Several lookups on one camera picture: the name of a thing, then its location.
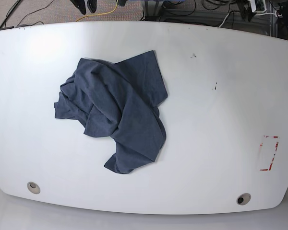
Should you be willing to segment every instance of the white tabletop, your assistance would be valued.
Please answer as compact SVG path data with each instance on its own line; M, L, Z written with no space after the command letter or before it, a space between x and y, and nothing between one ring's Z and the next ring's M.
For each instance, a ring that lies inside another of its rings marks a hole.
M53 103L80 58L115 63L149 50L156 51L168 91L159 107L167 140L156 163L115 174L103 167L115 142L83 135L77 121L54 119ZM275 153L271 170L261 171ZM27 189L30 181L40 194ZM275 207L287 186L287 41L149 22L0 31L5 193L96 210L204 214ZM240 206L244 193L252 198Z

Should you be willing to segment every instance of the blue cloth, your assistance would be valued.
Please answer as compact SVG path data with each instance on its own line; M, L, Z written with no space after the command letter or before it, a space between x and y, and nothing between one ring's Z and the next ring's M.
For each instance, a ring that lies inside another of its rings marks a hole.
M106 168L127 174L155 162L166 140L157 106L168 94L153 51L116 64L82 58L60 89L55 118L76 119L84 134L115 140Z

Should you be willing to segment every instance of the yellow cable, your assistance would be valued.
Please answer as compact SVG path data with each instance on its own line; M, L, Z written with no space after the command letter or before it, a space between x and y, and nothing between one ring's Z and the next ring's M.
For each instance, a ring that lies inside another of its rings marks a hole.
M116 8L117 8L118 2L119 2L119 1L117 0L115 8L114 8L113 10L111 10L110 12L83 16L83 17L79 18L78 20L76 20L76 22L82 20L83 18L95 17L95 16L101 16L101 15L105 15L105 14L113 13L113 12L116 10Z

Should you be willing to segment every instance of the white table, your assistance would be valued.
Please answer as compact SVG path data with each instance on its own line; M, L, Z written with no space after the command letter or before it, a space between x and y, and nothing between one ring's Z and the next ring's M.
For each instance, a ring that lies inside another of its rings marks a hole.
M156 163L115 174L103 167L115 142L83 135L77 121L54 119L53 103L80 58L118 62L149 50L168 91L159 107L167 140ZM276 142L271 170L261 171ZM40 194L27 189L30 181ZM114 212L205 214L275 207L287 186L287 41L150 22L0 31L3 192ZM252 198L238 205L244 193Z

